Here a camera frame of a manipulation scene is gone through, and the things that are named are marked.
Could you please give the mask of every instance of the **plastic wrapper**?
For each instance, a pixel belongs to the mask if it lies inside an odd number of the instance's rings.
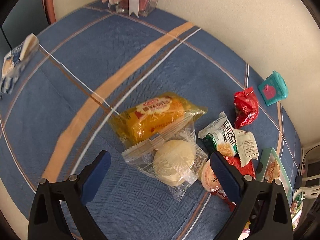
[[[252,132],[234,129],[241,166],[245,166],[251,159],[259,159],[259,151]]]
[[[210,167],[210,160],[204,165],[201,177],[201,184],[206,191],[215,192],[221,188],[217,176]]]
[[[199,177],[208,156],[196,144],[193,118],[181,117],[159,133],[122,153],[127,164],[167,184],[181,201]]]
[[[253,91],[253,87],[235,93],[233,104],[236,107],[236,129],[248,125],[257,119],[259,114],[259,101]]]
[[[219,151],[224,156],[233,157],[238,153],[235,133],[225,112],[221,112],[217,120],[199,131],[198,138],[202,139],[210,154]]]
[[[233,166],[235,166],[238,171],[240,171],[240,173],[242,175],[250,175],[251,177],[253,177],[254,179],[256,179],[256,173],[254,171],[254,167],[253,167],[253,163],[252,161],[249,161],[249,163],[247,165],[245,165],[244,167],[241,167],[241,161],[239,159],[239,157],[228,157],[225,156],[225,159],[227,160],[227,162]]]
[[[280,165],[277,160],[274,160],[267,168],[266,175],[264,176],[264,182],[271,183],[274,179],[280,178]]]
[[[207,112],[175,93],[167,92],[132,107],[109,123],[128,148],[159,132],[179,118],[193,117],[195,121]]]

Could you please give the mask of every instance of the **round bread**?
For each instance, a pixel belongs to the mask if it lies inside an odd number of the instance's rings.
[[[196,147],[191,143],[182,140],[167,141],[157,150],[153,168],[160,181],[172,187],[178,186],[185,179],[173,166],[188,166],[188,168],[191,168],[195,156]]]

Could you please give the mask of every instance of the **yellow snack package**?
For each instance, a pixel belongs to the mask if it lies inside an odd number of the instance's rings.
[[[206,112],[207,108],[167,92],[113,116],[109,123],[125,146],[131,147],[180,117],[192,116],[195,121]]]

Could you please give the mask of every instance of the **blue gripper pad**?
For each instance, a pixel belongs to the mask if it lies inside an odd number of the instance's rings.
[[[241,198],[241,188],[238,182],[236,181],[233,174],[229,171],[226,164],[220,160],[218,153],[214,152],[210,156],[210,166],[214,174],[217,176],[218,181],[220,182],[221,187],[226,193],[228,199],[231,202],[239,204],[242,200]]]
[[[82,186],[81,202],[85,206],[94,199],[107,171],[111,165],[111,155],[105,152],[100,162],[92,170],[87,180]]]

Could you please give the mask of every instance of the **red candy wrapper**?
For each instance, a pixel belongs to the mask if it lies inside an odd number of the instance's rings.
[[[252,161],[249,161],[249,163],[244,166],[244,167],[241,167],[241,162],[240,162],[240,158],[239,157],[228,157],[228,156],[224,156],[224,158],[226,159],[226,161],[235,166],[238,171],[240,171],[240,173],[242,175],[250,175],[252,176],[254,179],[256,179],[256,173],[254,171],[254,167],[253,167],[253,163]],[[218,197],[220,197],[221,199],[223,199],[223,201],[225,203],[228,204],[229,208],[231,211],[233,211],[236,207],[235,203],[231,202],[226,193],[224,192],[224,190],[221,188],[220,190],[218,191],[215,191],[215,192],[212,192],[211,195],[217,195]]]
[[[235,93],[233,104],[236,106],[236,129],[250,124],[257,119],[259,114],[259,101],[253,91],[253,87]]]
[[[241,162],[240,162],[240,158],[239,157],[228,157],[228,156],[225,156],[224,157],[227,162],[233,166],[235,166],[238,171],[240,171],[240,173],[242,175],[250,175],[252,176],[254,179],[256,179],[256,173],[254,171],[254,167],[253,167],[253,163],[252,163],[252,160],[249,161],[249,163],[244,166],[244,167],[241,167]]]

